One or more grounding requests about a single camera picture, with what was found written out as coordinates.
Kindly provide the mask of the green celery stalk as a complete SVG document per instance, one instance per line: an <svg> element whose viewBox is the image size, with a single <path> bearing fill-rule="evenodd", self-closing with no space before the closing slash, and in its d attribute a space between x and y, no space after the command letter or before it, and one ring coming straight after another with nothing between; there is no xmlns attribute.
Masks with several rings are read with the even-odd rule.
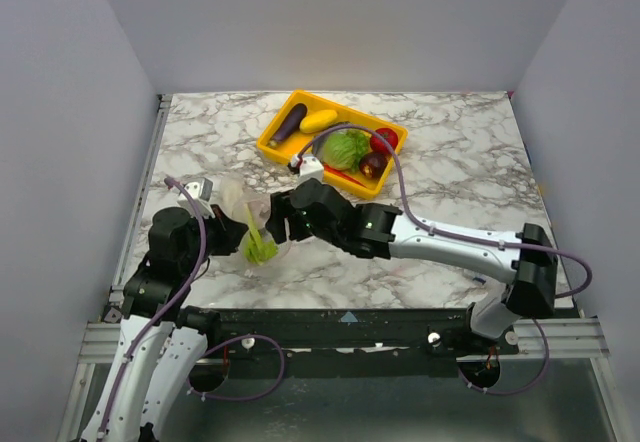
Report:
<svg viewBox="0 0 640 442"><path fill-rule="evenodd" d="M251 210L246 207L248 223L248 240L244 249L244 256L249 263L263 265L278 254L278 246L273 239L267 239L257 228Z"/></svg>

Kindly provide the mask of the clear zip top bag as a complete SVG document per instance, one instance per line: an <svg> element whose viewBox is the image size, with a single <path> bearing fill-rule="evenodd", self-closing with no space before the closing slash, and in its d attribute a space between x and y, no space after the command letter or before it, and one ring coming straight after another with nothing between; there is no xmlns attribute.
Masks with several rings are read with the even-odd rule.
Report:
<svg viewBox="0 0 640 442"><path fill-rule="evenodd" d="M222 211L232 220L244 223L248 226L246 207L251 210L257 228L267 239L273 239L266 230L265 224L270 215L270 196L253 191L239 179L225 178L219 187L219 196ZM270 269L275 269L285 258L290 249L290 243L276 243L278 254L263 265L249 263L244 256L244 249L248 240L247 233L239 246L240 264L247 274L258 275Z"/></svg>

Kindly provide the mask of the green cabbage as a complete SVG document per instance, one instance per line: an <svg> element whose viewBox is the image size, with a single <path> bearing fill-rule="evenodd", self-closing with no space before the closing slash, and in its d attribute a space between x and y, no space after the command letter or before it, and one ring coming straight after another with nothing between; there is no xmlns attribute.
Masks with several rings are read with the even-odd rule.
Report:
<svg viewBox="0 0 640 442"><path fill-rule="evenodd" d="M354 164L347 131L332 133L323 147L321 161L336 170L355 171L359 162Z"/></svg>

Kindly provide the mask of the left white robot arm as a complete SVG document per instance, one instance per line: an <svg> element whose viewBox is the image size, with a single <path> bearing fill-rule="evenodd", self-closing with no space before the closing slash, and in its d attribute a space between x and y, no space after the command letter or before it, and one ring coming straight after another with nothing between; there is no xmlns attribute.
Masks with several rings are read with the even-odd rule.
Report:
<svg viewBox="0 0 640 442"><path fill-rule="evenodd" d="M213 205L198 221L169 207L152 218L149 249L125 284L116 354L82 441L157 441L197 359L222 342L220 317L183 305L210 256L237 252L247 232Z"/></svg>

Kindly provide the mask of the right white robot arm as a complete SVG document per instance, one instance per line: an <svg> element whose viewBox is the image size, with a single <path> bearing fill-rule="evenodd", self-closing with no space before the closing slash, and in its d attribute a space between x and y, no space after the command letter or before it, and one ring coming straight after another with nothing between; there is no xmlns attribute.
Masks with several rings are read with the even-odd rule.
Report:
<svg viewBox="0 0 640 442"><path fill-rule="evenodd" d="M480 354L521 318L555 312L558 258L545 230L483 232L437 224L379 203L351 204L334 187L309 179L270 197L267 231L277 243L318 238L362 259L414 259L485 275L502 284L468 311L460 341Z"/></svg>

